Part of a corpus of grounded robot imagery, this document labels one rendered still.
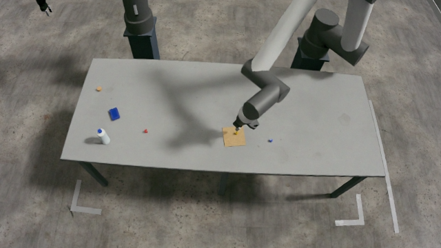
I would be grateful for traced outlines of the blue flat rectangular block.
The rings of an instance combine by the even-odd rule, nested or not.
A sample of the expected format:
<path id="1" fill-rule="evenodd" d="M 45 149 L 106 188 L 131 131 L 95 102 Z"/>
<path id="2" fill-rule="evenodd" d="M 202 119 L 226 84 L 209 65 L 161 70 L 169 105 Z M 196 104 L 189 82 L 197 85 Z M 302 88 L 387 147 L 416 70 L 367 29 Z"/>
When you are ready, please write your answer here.
<path id="1" fill-rule="evenodd" d="M 110 115 L 113 121 L 120 119 L 119 111 L 116 107 L 110 110 Z"/>

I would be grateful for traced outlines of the white plastic bottle with blue cap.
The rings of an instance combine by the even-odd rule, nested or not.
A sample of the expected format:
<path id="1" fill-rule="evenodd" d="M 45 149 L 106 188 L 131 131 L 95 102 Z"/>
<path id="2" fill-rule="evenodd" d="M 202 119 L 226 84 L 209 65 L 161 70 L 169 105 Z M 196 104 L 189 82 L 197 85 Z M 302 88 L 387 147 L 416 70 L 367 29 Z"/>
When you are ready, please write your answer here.
<path id="1" fill-rule="evenodd" d="M 108 137 L 104 129 L 98 129 L 96 134 L 101 139 L 104 145 L 107 145 L 110 142 L 110 138 Z"/>

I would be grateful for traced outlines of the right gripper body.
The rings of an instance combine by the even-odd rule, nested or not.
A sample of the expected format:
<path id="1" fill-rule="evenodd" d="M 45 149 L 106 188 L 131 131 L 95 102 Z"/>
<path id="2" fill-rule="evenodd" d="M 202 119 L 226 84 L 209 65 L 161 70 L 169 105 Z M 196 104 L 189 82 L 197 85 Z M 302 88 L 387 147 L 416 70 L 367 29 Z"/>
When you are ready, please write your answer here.
<path id="1" fill-rule="evenodd" d="M 36 0 L 37 4 L 39 5 L 41 11 L 46 11 L 48 4 L 46 3 L 46 0 Z"/>

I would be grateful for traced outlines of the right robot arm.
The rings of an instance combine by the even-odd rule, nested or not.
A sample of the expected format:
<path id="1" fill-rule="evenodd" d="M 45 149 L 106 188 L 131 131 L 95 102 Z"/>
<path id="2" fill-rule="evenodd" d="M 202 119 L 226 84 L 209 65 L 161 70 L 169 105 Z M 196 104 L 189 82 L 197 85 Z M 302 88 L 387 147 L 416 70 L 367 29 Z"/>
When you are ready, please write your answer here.
<path id="1" fill-rule="evenodd" d="M 152 10 L 148 0 L 123 0 L 124 20 L 127 31 L 133 35 L 148 33 L 154 27 Z"/>

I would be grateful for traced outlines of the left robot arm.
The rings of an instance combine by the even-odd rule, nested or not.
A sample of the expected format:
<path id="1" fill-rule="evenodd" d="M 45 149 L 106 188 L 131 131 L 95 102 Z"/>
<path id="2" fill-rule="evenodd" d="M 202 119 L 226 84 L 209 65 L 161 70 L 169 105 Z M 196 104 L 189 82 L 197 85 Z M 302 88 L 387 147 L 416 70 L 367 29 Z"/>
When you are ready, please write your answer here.
<path id="1" fill-rule="evenodd" d="M 268 70 L 316 1 L 293 0 L 255 58 L 242 67 L 241 74 L 261 89 L 243 106 L 247 119 L 258 120 L 289 94 L 291 88 Z M 313 59 L 322 59 L 331 49 L 353 66 L 356 65 L 369 48 L 361 39 L 376 1 L 349 0 L 344 27 L 339 25 L 340 19 L 335 12 L 326 8 L 317 9 L 302 38 L 302 52 Z"/>

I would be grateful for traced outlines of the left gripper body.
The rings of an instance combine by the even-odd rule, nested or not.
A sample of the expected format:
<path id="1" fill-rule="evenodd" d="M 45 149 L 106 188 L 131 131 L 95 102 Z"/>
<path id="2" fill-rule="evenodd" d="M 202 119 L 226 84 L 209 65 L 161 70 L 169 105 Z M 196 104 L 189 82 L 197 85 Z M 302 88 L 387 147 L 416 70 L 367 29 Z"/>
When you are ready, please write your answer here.
<path id="1" fill-rule="evenodd" d="M 260 124 L 258 120 L 251 121 L 247 119 L 243 114 L 243 106 L 242 106 L 238 112 L 238 116 L 236 117 L 236 120 L 233 122 L 233 125 L 236 128 L 239 128 L 241 125 L 247 125 L 249 128 L 255 130 Z"/>

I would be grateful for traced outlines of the tan mat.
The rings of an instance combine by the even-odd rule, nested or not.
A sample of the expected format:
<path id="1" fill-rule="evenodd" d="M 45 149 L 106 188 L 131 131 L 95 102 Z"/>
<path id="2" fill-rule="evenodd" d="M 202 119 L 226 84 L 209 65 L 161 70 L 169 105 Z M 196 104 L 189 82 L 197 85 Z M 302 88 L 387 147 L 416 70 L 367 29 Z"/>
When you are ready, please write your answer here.
<path id="1" fill-rule="evenodd" d="M 235 135 L 236 127 L 223 127 L 223 138 L 225 147 L 246 145 L 243 126 Z"/>

